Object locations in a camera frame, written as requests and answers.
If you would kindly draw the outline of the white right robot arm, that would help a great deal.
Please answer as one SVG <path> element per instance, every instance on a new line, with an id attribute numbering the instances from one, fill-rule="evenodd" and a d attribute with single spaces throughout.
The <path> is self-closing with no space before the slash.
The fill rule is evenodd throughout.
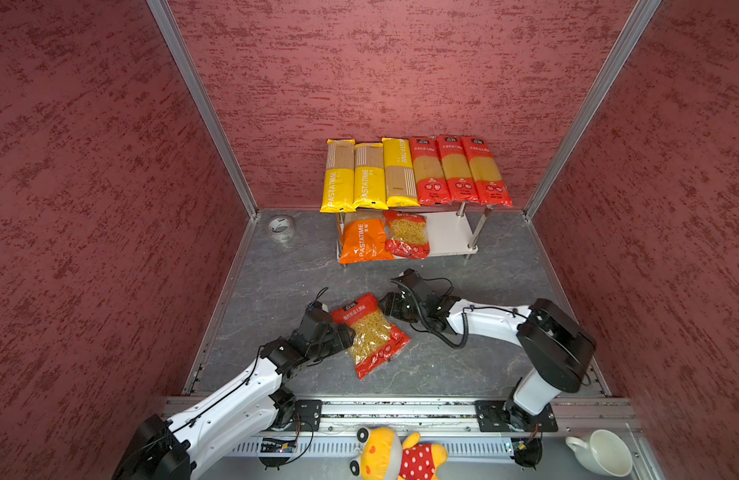
<path id="1" fill-rule="evenodd" d="M 473 336 L 487 337 L 523 349 L 531 371 L 517 382 L 498 410 L 483 414 L 499 431 L 553 431 L 551 402 L 562 393 L 577 393 L 589 380 L 587 370 L 597 341 L 549 299 L 529 306 L 479 304 L 437 293 L 431 280 L 408 269 L 391 280 L 397 286 L 379 302 L 381 312 L 419 325 L 453 349 L 463 349 Z"/>

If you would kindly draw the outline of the red spaghetti bag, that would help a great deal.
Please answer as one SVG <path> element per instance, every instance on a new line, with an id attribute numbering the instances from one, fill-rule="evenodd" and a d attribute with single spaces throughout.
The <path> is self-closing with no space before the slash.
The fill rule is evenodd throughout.
<path id="1" fill-rule="evenodd" d="M 441 155 L 441 168 L 447 181 L 451 199 L 455 202 L 479 203 L 475 181 L 469 169 L 469 161 L 461 139 L 453 136 L 437 136 L 437 149 Z"/>
<path id="2" fill-rule="evenodd" d="M 507 191 L 507 185 L 499 172 L 493 153 L 487 142 L 473 136 L 461 138 L 465 157 L 469 162 L 471 177 L 475 182 L 479 203 L 489 206 L 513 207 L 513 200 Z"/>
<path id="3" fill-rule="evenodd" d="M 412 137 L 409 140 L 409 147 L 419 204 L 421 206 L 451 204 L 451 194 L 447 188 L 435 139 Z"/>

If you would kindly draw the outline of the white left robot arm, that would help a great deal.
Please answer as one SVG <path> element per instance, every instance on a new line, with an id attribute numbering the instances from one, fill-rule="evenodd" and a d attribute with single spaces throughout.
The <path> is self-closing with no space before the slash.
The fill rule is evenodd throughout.
<path id="1" fill-rule="evenodd" d="M 158 414 L 145 420 L 113 478 L 200 478 L 242 441 L 288 426 L 296 398 L 286 381 L 350 349 L 355 337 L 353 328 L 312 302 L 290 337 L 262 345 L 253 363 L 225 386 L 167 420 Z"/>

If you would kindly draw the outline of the red macaroni bag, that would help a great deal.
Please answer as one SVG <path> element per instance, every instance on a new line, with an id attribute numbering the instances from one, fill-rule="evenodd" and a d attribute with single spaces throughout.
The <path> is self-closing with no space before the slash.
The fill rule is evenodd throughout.
<path id="1" fill-rule="evenodd" d="M 385 318 L 379 309 L 379 300 L 371 293 L 336 309 L 331 316 L 337 324 L 349 326 L 356 334 L 349 354 L 355 362 L 359 380 L 387 363 L 411 341 L 405 332 Z"/>

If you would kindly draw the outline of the red spaghetti bag front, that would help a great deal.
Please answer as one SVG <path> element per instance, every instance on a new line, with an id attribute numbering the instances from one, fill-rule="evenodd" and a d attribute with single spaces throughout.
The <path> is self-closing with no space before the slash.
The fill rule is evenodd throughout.
<path id="1" fill-rule="evenodd" d="M 479 203 L 489 206 L 513 207 L 513 200 L 507 191 L 507 185 L 499 172 L 493 153 L 487 142 L 473 136 L 461 138 L 465 157 L 469 162 L 471 177 L 475 182 Z"/>

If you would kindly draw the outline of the red spaghetti bag back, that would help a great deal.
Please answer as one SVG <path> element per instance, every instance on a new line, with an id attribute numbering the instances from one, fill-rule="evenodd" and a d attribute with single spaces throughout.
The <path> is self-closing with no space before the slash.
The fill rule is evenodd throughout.
<path id="1" fill-rule="evenodd" d="M 451 199 L 455 202 L 479 203 L 475 181 L 469 169 L 469 161 L 461 139 L 453 136 L 437 136 L 437 149 L 441 155 L 441 168 L 447 181 Z"/>

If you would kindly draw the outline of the yellow spaghetti bag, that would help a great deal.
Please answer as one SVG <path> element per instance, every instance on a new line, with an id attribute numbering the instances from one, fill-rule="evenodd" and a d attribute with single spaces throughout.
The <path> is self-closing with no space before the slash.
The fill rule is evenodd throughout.
<path id="1" fill-rule="evenodd" d="M 419 207 L 417 181 L 415 181 L 409 141 L 383 138 L 381 144 L 383 144 L 387 207 Z"/>
<path id="2" fill-rule="evenodd" d="M 354 195 L 355 209 L 389 209 L 385 196 L 383 144 L 362 143 L 355 146 Z"/>
<path id="3" fill-rule="evenodd" d="M 329 140 L 321 213 L 355 212 L 355 145 Z"/>

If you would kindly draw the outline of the orange macaroni bag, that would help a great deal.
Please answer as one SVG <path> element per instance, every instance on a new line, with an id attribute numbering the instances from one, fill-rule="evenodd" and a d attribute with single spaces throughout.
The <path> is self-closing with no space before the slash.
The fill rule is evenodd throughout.
<path id="1" fill-rule="evenodd" d="M 377 210 L 348 213 L 341 236 L 342 265 L 372 261 L 393 261 L 395 256 L 385 248 L 387 222 Z"/>

